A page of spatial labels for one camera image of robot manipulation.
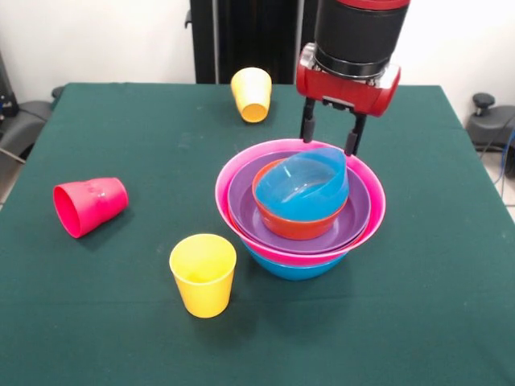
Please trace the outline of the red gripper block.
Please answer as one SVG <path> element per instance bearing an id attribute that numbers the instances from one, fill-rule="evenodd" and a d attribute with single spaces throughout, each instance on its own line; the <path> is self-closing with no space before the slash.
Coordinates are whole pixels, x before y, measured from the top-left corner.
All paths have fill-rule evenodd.
<path id="1" fill-rule="evenodd" d="M 299 137 L 304 143 L 312 141 L 315 130 L 315 101 L 336 102 L 351 108 L 355 124 L 349 132 L 344 152 L 357 155 L 365 129 L 367 115 L 380 117 L 389 107 L 400 80 L 401 69 L 389 64 L 375 85 L 348 80 L 313 68 L 311 62 L 300 60 L 297 65 L 296 87 L 305 96 Z"/>

